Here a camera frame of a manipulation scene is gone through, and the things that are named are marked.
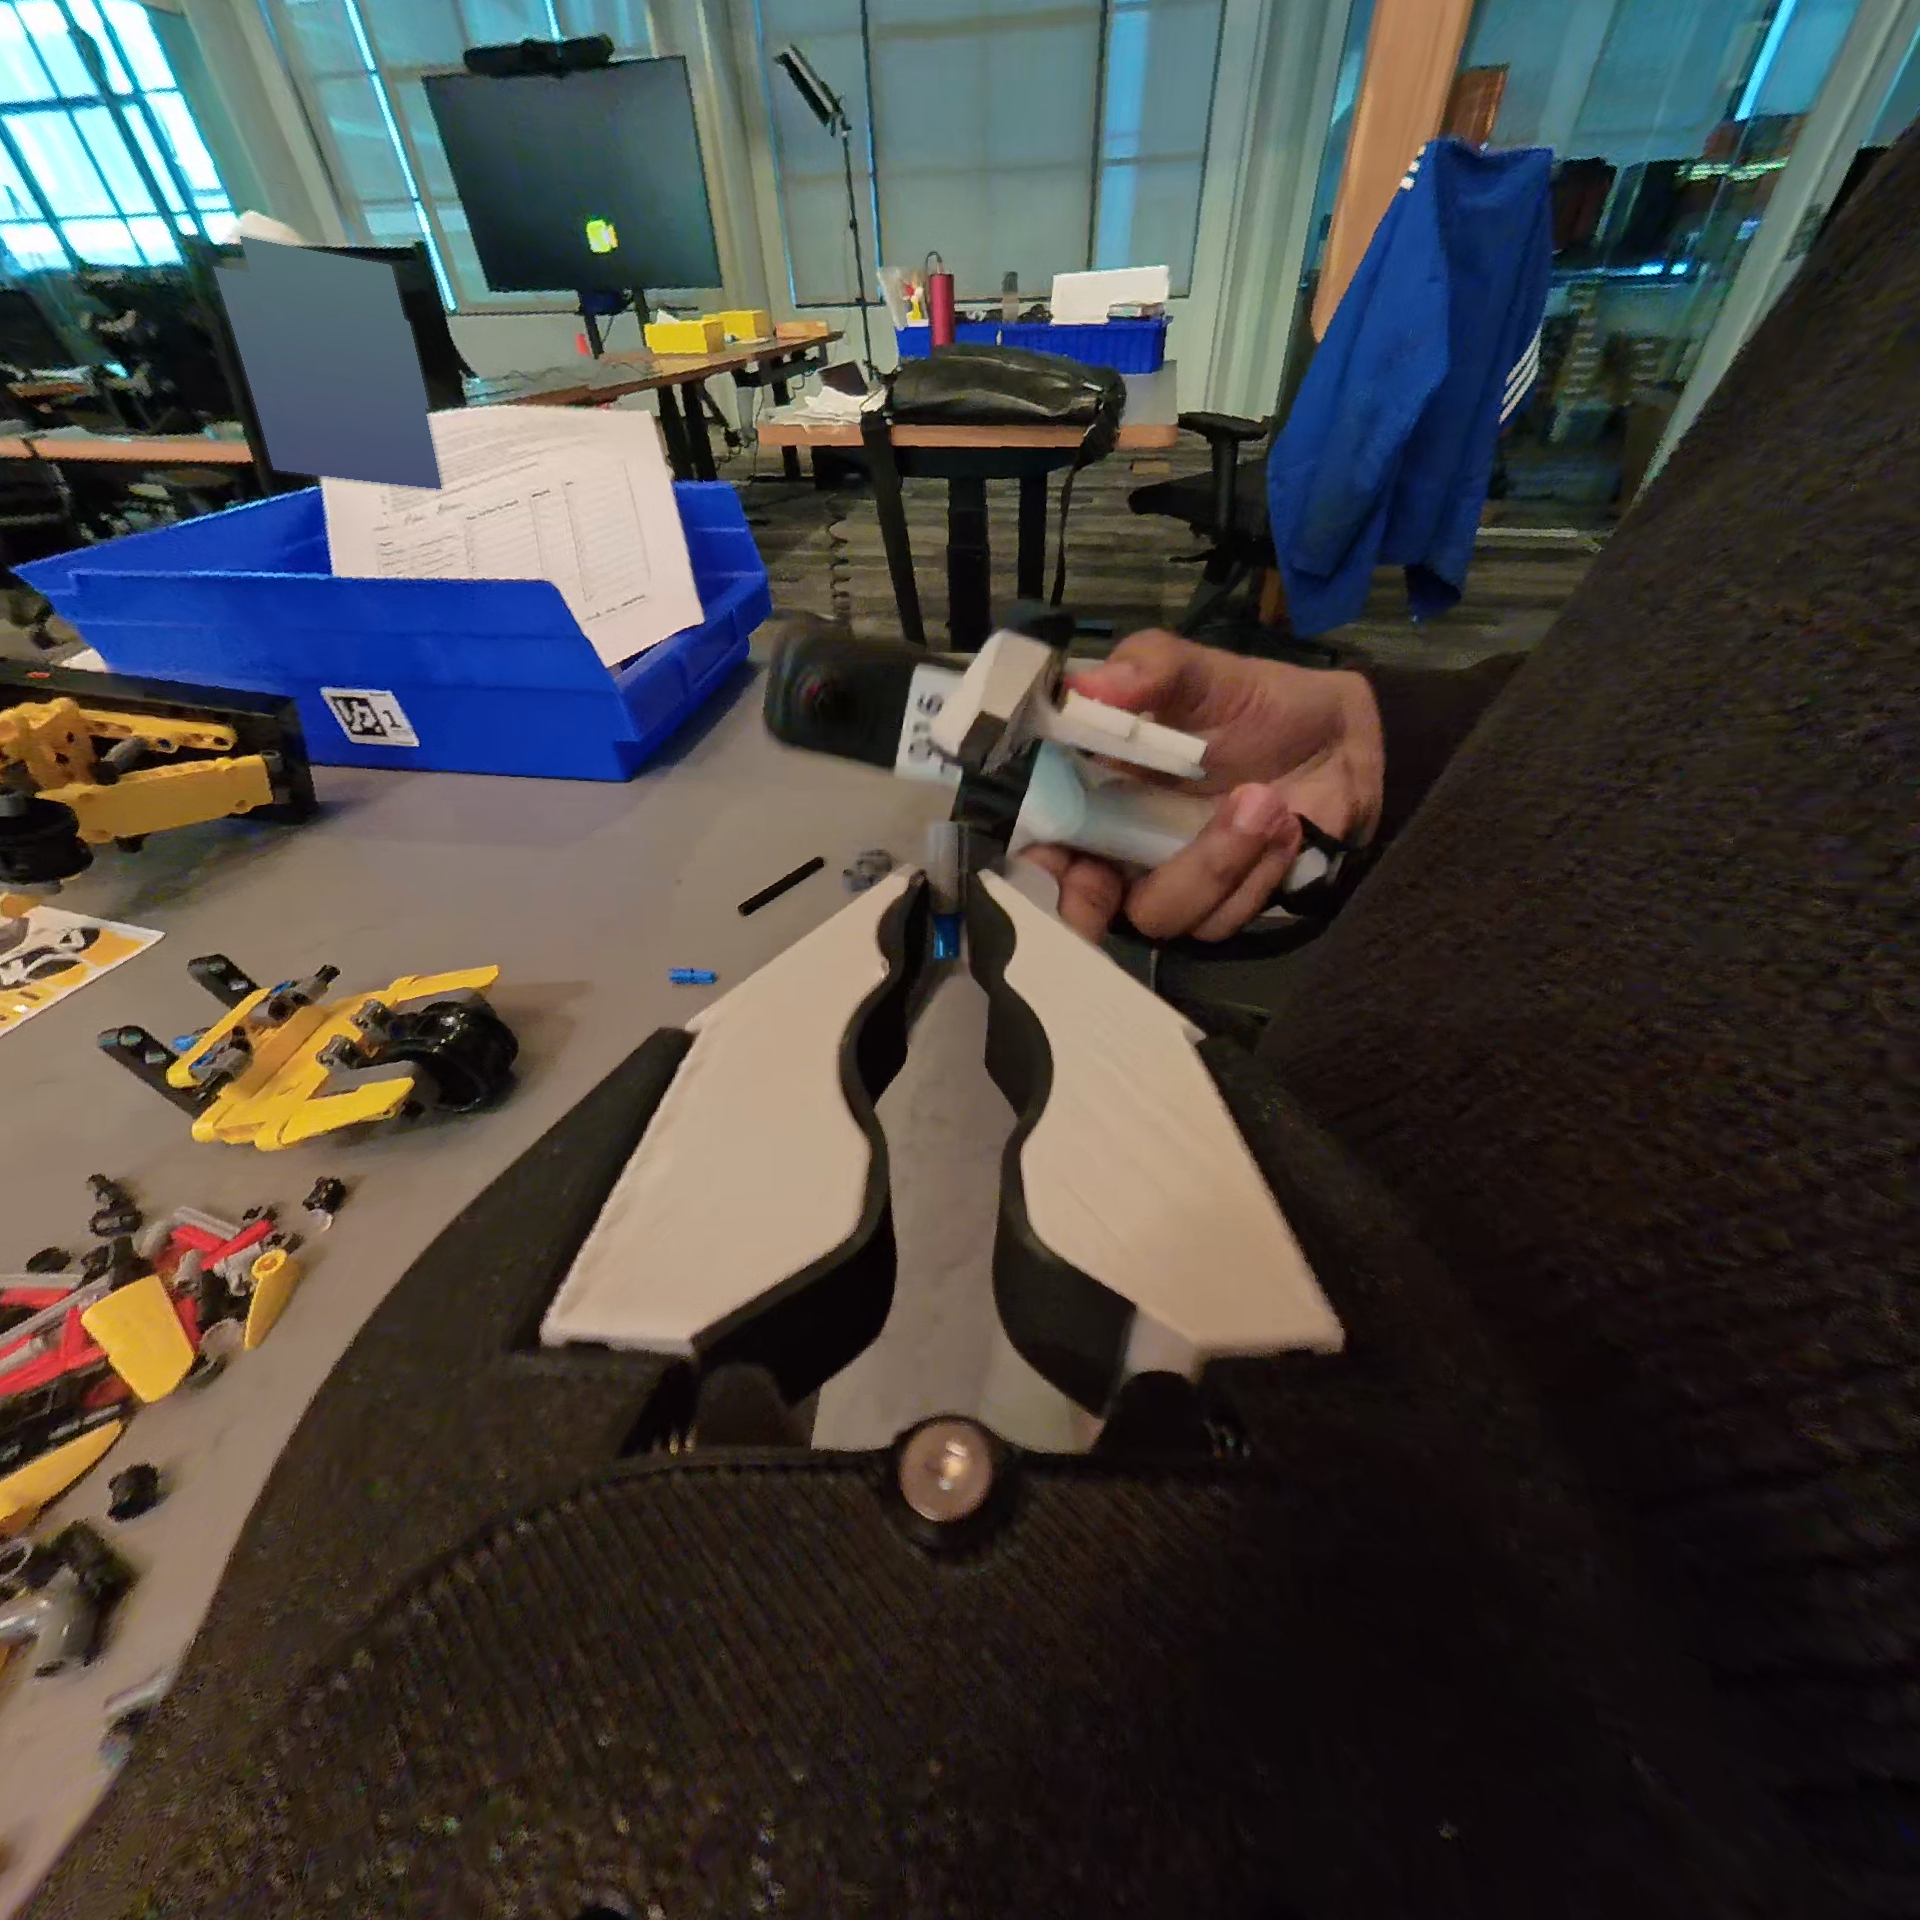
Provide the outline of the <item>blue striped jacket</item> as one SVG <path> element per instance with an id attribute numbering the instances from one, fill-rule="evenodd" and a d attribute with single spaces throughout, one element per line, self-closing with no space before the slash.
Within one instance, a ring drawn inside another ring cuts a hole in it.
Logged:
<path id="1" fill-rule="evenodd" d="M 1266 460 L 1269 538 L 1298 635 L 1356 623 L 1379 568 L 1415 620 L 1468 583 L 1509 418 L 1540 371 L 1550 148 L 1451 136 L 1407 164 Z"/>

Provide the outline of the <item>wooden table with black legs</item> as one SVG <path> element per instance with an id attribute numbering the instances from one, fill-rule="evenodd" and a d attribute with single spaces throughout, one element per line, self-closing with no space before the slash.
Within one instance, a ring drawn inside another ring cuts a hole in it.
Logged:
<path id="1" fill-rule="evenodd" d="M 1033 424 L 886 424 L 823 420 L 780 412 L 761 433 L 782 453 L 838 456 L 871 477 L 879 554 L 893 589 L 901 634 L 929 647 L 922 583 L 906 519 L 906 480 L 929 477 L 947 490 L 947 611 L 954 652 L 971 653 L 993 623 L 990 482 L 1014 482 L 1014 600 L 1035 603 L 1065 581 L 1065 565 L 1047 575 L 1050 480 L 1068 473 L 1082 436 Z"/>

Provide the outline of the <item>wooden top desk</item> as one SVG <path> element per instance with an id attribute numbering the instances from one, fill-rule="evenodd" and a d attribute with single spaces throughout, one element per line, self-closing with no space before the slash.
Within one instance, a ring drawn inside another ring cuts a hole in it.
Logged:
<path id="1" fill-rule="evenodd" d="M 606 409 L 652 396 L 675 477 L 710 482 L 717 441 L 735 448 L 741 429 L 723 420 L 708 386 L 726 380 L 749 399 L 748 405 L 758 396 L 787 402 L 794 389 L 828 369 L 829 349 L 842 341 L 844 332 L 826 322 L 790 322 L 766 341 L 725 343 L 714 352 L 606 352 L 575 369 L 469 378 L 465 400 Z"/>

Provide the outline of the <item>black light stand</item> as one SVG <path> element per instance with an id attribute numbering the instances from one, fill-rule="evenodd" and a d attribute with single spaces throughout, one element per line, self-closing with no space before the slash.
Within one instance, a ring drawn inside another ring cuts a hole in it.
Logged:
<path id="1" fill-rule="evenodd" d="M 774 49 L 774 171 L 796 307 L 851 319 L 857 364 L 877 372 L 879 232 L 863 93 L 789 41 Z"/>

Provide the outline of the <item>wooden pillar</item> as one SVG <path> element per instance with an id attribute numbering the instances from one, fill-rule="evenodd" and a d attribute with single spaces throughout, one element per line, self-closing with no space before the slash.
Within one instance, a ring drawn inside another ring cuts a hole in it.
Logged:
<path id="1" fill-rule="evenodd" d="M 1403 173 L 1441 130 L 1474 2 L 1373 2 L 1357 101 L 1311 301 L 1321 343 Z"/>

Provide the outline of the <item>printed paper sheet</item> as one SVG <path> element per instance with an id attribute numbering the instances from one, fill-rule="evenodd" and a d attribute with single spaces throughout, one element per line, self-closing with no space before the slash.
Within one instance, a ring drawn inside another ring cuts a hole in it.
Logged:
<path id="1" fill-rule="evenodd" d="M 551 586 L 604 665 L 703 624 L 653 415 L 506 402 L 428 424 L 436 488 L 319 480 L 333 575 Z"/>

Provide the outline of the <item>black monitor on stand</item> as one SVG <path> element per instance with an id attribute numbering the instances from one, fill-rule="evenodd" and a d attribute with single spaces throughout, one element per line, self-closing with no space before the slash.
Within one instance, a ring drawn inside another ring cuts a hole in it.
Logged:
<path id="1" fill-rule="evenodd" d="M 423 77 L 489 293 L 681 296 L 725 281 L 689 61 L 462 67 Z"/>

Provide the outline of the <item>black office chair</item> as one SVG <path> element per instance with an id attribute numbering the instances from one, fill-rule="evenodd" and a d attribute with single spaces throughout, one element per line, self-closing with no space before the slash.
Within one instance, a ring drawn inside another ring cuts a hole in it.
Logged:
<path id="1" fill-rule="evenodd" d="M 1175 632 L 1246 658 L 1338 665 L 1338 645 L 1293 626 L 1266 517 L 1266 456 L 1275 416 L 1180 415 L 1177 429 L 1207 447 L 1205 473 L 1166 477 L 1126 497 L 1134 517 L 1186 529 L 1203 551 Z"/>

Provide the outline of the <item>small yellow toy vehicle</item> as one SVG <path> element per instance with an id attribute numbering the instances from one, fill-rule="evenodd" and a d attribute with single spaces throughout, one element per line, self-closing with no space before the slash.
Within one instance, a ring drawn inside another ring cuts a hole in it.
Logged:
<path id="1" fill-rule="evenodd" d="M 497 1105 L 519 1041 L 489 993 L 498 967 L 398 977 L 340 993 L 317 967 L 260 985 L 225 953 L 188 965 L 221 1013 L 182 1045 L 139 1025 L 99 1034 L 99 1052 L 189 1119 L 203 1146 L 269 1154 Z"/>

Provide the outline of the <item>white box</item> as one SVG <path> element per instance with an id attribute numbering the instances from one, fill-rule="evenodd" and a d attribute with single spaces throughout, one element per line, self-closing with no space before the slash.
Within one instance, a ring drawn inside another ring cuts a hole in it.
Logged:
<path id="1" fill-rule="evenodd" d="M 1098 328 L 1114 320 L 1153 320 L 1166 308 L 1171 267 L 1058 272 L 1047 293 L 1050 320 L 1061 328 Z"/>

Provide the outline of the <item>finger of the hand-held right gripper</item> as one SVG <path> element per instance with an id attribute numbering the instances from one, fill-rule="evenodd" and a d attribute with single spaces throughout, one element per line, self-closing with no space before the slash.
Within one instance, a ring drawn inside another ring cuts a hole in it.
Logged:
<path id="1" fill-rule="evenodd" d="M 1068 653 L 1017 632 L 997 632 L 956 691 L 956 767 L 995 776 L 1035 743 L 1071 748 L 1065 729 Z"/>

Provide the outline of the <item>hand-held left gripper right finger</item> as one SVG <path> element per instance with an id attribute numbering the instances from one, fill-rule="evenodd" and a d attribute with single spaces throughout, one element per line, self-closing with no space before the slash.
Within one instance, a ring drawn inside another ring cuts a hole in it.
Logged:
<path id="1" fill-rule="evenodd" d="M 993 1250 L 1014 1354 L 1084 1413 L 1135 1377 L 1342 1354 L 1203 1032 L 995 873 L 969 887 L 966 961 L 1014 1120 Z"/>

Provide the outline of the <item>large yellow black toy model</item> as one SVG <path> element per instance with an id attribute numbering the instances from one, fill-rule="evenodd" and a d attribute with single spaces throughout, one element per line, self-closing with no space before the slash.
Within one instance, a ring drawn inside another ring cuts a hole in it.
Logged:
<path id="1" fill-rule="evenodd" d="M 229 818 L 300 826 L 317 789 L 276 695 L 2 665 L 2 882 L 53 893 L 97 849 Z"/>

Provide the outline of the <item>pile of toy building pieces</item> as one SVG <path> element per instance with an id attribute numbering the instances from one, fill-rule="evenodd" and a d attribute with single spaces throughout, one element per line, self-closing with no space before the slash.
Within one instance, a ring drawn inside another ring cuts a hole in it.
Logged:
<path id="1" fill-rule="evenodd" d="M 361 1183 L 323 1175 L 298 1207 L 147 1212 L 91 1175 L 91 1243 L 38 1249 L 2 1284 L 5 1700 L 87 1673 L 141 1568 L 121 1533 L 174 1491 L 130 1451 L 138 1420 L 259 1352 L 298 1297 L 308 1242 Z"/>

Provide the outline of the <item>yellow sticker sheet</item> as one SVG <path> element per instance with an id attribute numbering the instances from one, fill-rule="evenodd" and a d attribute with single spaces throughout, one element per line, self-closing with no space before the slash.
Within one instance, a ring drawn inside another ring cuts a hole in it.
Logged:
<path id="1" fill-rule="evenodd" d="M 2 1034 L 13 1034 L 162 939 L 51 899 L 2 893 Z"/>

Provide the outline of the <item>blue storage bin with tag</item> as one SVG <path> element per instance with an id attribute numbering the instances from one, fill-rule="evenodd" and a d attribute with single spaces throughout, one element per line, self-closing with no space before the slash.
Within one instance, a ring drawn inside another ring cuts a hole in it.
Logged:
<path id="1" fill-rule="evenodd" d="M 746 681 L 772 612 L 738 493 L 675 493 L 703 620 L 619 668 L 551 583 L 331 575 L 313 488 L 31 561 L 21 578 L 109 673 L 293 700 L 313 761 L 623 785 Z"/>

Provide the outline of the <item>black shoulder bag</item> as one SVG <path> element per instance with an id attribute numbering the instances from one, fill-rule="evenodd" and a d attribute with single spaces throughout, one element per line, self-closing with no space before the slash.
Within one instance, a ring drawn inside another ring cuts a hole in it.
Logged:
<path id="1" fill-rule="evenodd" d="M 875 448 L 901 427 L 1044 427 L 1071 434 L 1071 467 L 1117 447 L 1126 389 L 1114 369 L 1055 352 L 954 343 L 907 357 L 859 412 L 859 440 Z"/>

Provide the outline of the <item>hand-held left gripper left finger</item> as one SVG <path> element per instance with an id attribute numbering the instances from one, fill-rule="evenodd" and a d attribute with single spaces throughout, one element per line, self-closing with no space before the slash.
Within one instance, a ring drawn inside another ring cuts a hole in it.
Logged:
<path id="1" fill-rule="evenodd" d="M 555 1348 L 690 1359 L 875 1236 L 879 1095 L 906 1061 L 929 880 L 892 872 L 701 1008 L 539 1325 Z"/>

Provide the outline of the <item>person's right hand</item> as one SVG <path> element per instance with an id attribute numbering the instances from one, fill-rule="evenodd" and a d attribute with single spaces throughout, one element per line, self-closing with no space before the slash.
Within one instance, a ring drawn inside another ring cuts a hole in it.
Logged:
<path id="1" fill-rule="evenodd" d="M 1147 943 L 1218 944 L 1252 925 L 1305 850 L 1305 826 L 1364 850 L 1383 818 L 1375 695 L 1347 669 L 1222 653 L 1141 632 L 1068 689 L 1207 740 L 1207 826 L 1154 872 L 1033 845 L 1021 864 L 1055 887 L 1058 920 L 1100 944 L 1122 920 Z"/>

